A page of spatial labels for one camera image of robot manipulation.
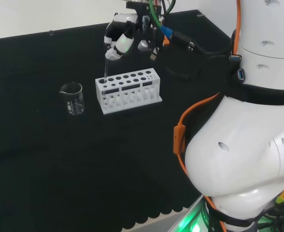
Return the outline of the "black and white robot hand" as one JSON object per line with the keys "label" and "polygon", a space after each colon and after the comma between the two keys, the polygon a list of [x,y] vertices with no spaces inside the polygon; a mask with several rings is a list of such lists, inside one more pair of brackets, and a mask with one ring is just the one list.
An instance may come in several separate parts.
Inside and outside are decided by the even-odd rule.
{"label": "black and white robot hand", "polygon": [[164,35],[151,14],[149,4],[127,2],[126,6],[135,12],[115,13],[105,29],[106,60],[119,60],[129,52],[135,38],[139,39],[137,47],[140,51],[157,53],[163,47]]}

